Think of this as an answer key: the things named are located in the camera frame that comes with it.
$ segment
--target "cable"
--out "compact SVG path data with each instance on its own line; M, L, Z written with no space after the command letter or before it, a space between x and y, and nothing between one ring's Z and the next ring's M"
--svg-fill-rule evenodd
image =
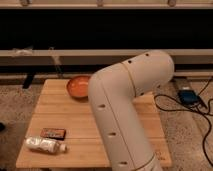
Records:
M209 84L211 83L211 81L213 80L213 77L211 77L207 84L201 89L201 91L198 93L198 96L200 94L202 94L206 88L209 86ZM207 141L207 138L209 136L209 134L211 133L212 131L212 123L211 121L209 120L208 116L213 116L213 114L211 114L211 102L213 101L213 98L209 99L208 100L208 105L207 105L207 112L203 112L199 109L199 106L201 105L200 103L197 103L193 106L186 106L186 105L183 105L181 102L179 102L178 100L176 100L175 98L169 96L169 95L166 95L166 94L158 94L156 96L154 96L154 99L157 101L157 98L159 97L166 97L172 101L174 101L175 103L177 103L178 105L184 107L184 109L164 109L162 108L161 106L159 106L157 103L156 103L156 106L158 109L162 110L162 111L165 111L165 112L177 112L177 111L187 111L187 112L192 112L192 113L195 113L195 114L198 114L200 116L202 116L203 118L205 118L205 120L208 122L208 130L207 132L205 133L204 137L203 137L203 140L202 140L202 149L203 149L203 153L207 159L207 161L209 162L209 164L211 165L211 167L213 167L213 161L210 160L210 157L208 156L208 153L206 151L206 141Z
M198 96L201 95L203 93L203 91L209 86L209 84L211 83L213 77L211 77L209 79L209 81L207 82L207 84L201 89L201 91L197 94Z

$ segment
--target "bowl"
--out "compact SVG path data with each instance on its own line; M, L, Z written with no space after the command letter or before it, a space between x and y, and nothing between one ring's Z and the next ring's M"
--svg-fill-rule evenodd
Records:
M90 76L80 75L73 77L67 83L67 91L73 98L83 99L88 97L88 84Z

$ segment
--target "wooden tabletop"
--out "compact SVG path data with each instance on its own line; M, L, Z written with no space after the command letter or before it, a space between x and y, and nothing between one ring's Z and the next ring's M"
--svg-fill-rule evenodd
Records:
M32 152L23 144L16 162L17 168L98 168L110 167L88 101L72 99L68 80L46 80L30 121L26 138L39 136L42 128L63 128L67 134L63 143L67 153L48 155ZM171 158L155 106L148 93L134 100L145 133L163 167L171 166Z

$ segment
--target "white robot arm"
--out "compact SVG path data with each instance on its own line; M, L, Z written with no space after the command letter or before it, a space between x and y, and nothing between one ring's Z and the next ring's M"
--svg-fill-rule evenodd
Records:
M155 50L91 77L89 102L114 171L162 171L132 100L167 83L173 72L171 57Z

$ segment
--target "floor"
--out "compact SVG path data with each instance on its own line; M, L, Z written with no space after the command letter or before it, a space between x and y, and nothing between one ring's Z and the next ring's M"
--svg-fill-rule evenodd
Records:
M22 89L24 75L0 76L0 121L6 125L6 130L0 132L0 168L7 171L22 171L16 169L15 162L20 150L32 111L38 100L42 84L46 78L57 78L55 75L37 76L29 89ZM198 92L206 82L193 81L192 87ZM213 83L202 94L204 101L213 96ZM176 97L172 82L158 88L157 93ZM167 99L157 102L164 108L179 108ZM160 111L162 126L168 142L173 166L165 171L210 171L210 167L202 151L202 138L207 130L206 121L189 112ZM213 133L208 138L207 151L213 160Z

